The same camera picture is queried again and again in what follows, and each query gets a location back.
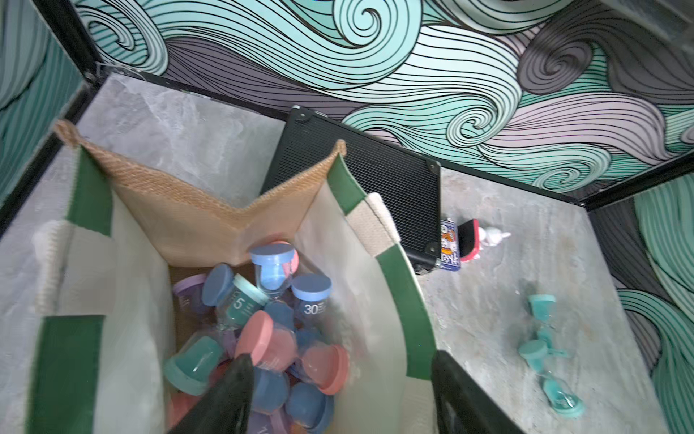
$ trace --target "wave pattern wallpaper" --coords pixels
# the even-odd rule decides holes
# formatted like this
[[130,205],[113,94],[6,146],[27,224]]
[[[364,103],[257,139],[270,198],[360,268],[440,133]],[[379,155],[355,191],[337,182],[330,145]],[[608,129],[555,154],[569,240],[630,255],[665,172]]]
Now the wave pattern wallpaper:
[[597,0],[73,0],[102,56],[576,197],[694,146],[694,58]]
[[670,431],[694,433],[694,174],[590,216]]
[[0,204],[82,76],[30,0],[0,1]]

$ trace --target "black suitcase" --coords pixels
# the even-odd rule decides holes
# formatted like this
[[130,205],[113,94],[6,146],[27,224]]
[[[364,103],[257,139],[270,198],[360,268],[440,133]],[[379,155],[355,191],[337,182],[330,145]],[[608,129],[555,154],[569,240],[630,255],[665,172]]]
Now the black suitcase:
[[294,106],[261,193],[323,160],[338,139],[347,143],[345,163],[357,182],[367,194],[377,192],[383,198],[415,272],[438,267],[441,165],[419,153]]

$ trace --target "light blue lid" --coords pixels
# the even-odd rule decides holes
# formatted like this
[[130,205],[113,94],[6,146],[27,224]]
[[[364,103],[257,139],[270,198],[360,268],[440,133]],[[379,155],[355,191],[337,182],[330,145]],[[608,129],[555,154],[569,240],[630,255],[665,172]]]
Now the light blue lid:
[[251,260],[256,265],[279,265],[291,262],[294,248],[290,244],[268,244],[251,249]]
[[320,274],[303,274],[291,281],[291,292],[300,300],[322,301],[330,297],[332,282]]
[[518,348],[518,352],[524,359],[545,357],[548,353],[547,342],[543,340],[529,340]]
[[253,368],[251,410],[269,415],[284,405],[289,396],[289,377],[284,372]]
[[289,392],[285,410],[304,428],[316,428],[323,419],[327,396],[313,384],[297,383]]
[[335,414],[335,397],[330,395],[325,396],[325,405],[323,412],[318,419],[318,424],[313,428],[306,428],[306,432],[310,434],[323,434],[328,429],[332,422],[332,416]]
[[551,301],[553,303],[557,302],[557,298],[551,294],[533,294],[529,295],[527,300],[530,303],[534,303],[535,301]]
[[207,306],[216,306],[231,292],[234,272],[227,264],[217,264],[208,274],[203,285],[203,303]]
[[276,324],[282,324],[289,330],[294,330],[294,309],[284,301],[271,301],[263,309]]

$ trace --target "white figurine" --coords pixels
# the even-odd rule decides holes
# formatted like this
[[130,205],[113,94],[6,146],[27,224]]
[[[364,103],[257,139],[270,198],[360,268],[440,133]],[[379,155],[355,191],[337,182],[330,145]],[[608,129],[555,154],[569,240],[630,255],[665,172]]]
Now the white figurine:
[[479,228],[480,244],[483,246],[498,246],[504,238],[511,236],[510,232],[502,232],[499,228]]

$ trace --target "gray marble surface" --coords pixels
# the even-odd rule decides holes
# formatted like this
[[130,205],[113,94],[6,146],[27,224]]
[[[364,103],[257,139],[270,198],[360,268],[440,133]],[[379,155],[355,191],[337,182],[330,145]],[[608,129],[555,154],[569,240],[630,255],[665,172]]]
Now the gray marble surface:
[[[439,348],[527,433],[667,433],[585,210],[448,169],[441,203],[458,223],[512,235],[459,272],[419,276]],[[580,419],[554,414],[517,352],[534,334],[534,293],[557,297],[555,341],[575,356],[551,368],[584,400]]]
[[[85,137],[244,207],[260,192],[284,122],[192,94],[112,75],[78,123]],[[0,433],[24,432],[40,325],[31,238],[62,219],[74,179],[63,148],[0,238]]]
[[260,193],[285,123],[115,74],[78,127],[105,149],[243,208]]
[[[234,206],[259,193],[283,122],[134,78],[111,76],[82,120],[91,141]],[[40,318],[31,237],[65,215],[74,176],[63,149],[0,239],[0,433],[24,430]],[[420,277],[439,347],[528,433],[666,433],[659,405],[586,213],[578,207],[443,170],[443,211],[513,233],[458,273]],[[557,339],[577,356],[557,366],[588,410],[555,416],[516,353],[532,334],[525,297],[556,294]]]

